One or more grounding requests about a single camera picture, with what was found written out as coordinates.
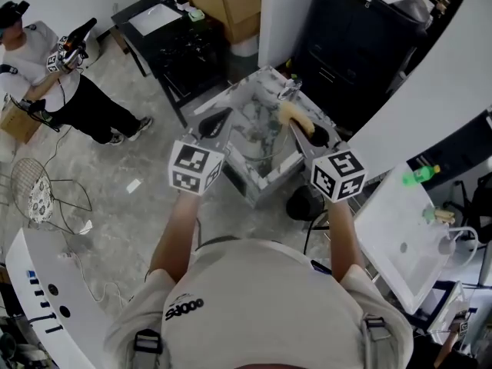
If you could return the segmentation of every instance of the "white hose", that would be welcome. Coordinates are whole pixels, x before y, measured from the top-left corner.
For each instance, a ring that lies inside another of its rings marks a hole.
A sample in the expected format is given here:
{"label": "white hose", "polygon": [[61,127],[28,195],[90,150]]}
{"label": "white hose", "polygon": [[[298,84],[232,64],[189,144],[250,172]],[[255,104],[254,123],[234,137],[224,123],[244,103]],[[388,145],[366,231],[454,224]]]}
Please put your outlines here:
{"label": "white hose", "polygon": [[471,263],[471,260],[474,259],[475,254],[477,253],[478,245],[480,243],[478,241],[478,233],[472,227],[456,227],[456,228],[450,228],[448,231],[450,233],[451,232],[457,232],[456,236],[453,238],[453,241],[456,241],[465,231],[471,232],[474,235],[474,237],[475,237],[475,245],[474,245],[473,251],[470,254],[470,257],[462,265],[460,265],[459,267],[456,267],[456,268],[465,268],[466,266],[469,265],[469,263]]}

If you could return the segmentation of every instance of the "sponge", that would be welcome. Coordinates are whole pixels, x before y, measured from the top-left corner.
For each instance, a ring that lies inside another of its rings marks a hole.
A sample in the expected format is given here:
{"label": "sponge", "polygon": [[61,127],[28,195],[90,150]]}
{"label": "sponge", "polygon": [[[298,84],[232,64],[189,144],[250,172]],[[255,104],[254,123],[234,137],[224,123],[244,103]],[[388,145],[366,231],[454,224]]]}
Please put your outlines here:
{"label": "sponge", "polygon": [[278,112],[278,120],[283,125],[289,125],[289,121],[295,120],[304,130],[306,135],[310,138],[314,134],[314,123],[306,114],[299,109],[296,105],[289,101],[283,101],[280,104],[280,110]]}

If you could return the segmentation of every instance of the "white t-shirt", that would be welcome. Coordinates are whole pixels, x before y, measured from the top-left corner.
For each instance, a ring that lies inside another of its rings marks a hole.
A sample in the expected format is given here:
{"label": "white t-shirt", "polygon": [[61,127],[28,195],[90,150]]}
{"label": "white t-shirt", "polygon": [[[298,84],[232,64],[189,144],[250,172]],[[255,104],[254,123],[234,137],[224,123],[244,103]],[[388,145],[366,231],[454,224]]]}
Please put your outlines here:
{"label": "white t-shirt", "polygon": [[404,369],[413,350],[411,326],[358,266],[338,284],[282,244],[211,244],[178,284],[164,270],[148,276],[108,330],[105,367],[125,367],[135,334],[151,328],[161,331],[165,346],[161,368],[363,368],[364,313],[387,322],[397,338],[395,369]]}
{"label": "white t-shirt", "polygon": [[[37,86],[48,76],[46,68],[48,56],[55,51],[57,35],[43,22],[36,22],[25,28],[26,42],[14,51],[5,51],[2,64],[18,69],[13,75],[9,72],[0,74],[0,88],[10,94],[16,101],[21,101],[31,86]],[[69,102],[77,91],[80,74],[77,70],[60,77],[65,92],[65,103]],[[63,107],[63,92],[59,83],[55,83],[43,97],[48,112],[58,111]]]}

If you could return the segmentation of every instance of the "black cap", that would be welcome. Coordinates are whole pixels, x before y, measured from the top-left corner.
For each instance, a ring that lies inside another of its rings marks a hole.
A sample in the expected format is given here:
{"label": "black cap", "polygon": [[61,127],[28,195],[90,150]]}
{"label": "black cap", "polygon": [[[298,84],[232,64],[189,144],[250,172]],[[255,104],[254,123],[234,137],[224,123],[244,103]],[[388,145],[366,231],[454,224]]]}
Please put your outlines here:
{"label": "black cap", "polygon": [[0,7],[0,29],[9,28],[14,25],[28,10],[29,3],[6,2]]}

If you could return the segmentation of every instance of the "white sink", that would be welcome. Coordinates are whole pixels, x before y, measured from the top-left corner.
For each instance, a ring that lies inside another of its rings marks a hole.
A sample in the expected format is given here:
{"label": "white sink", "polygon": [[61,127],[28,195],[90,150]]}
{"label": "white sink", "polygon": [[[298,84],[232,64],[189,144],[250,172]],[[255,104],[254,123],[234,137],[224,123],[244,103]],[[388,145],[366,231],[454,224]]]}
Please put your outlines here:
{"label": "white sink", "polygon": [[446,228],[428,224],[422,214],[433,206],[421,184],[406,187],[406,163],[382,181],[355,217],[361,249],[397,296],[413,314],[431,291],[449,255],[438,251]]}
{"label": "white sink", "polygon": [[176,11],[166,7],[163,4],[154,5],[147,11],[130,19],[130,23],[142,34],[146,36],[154,30],[166,26],[168,23],[175,21],[181,17]]}

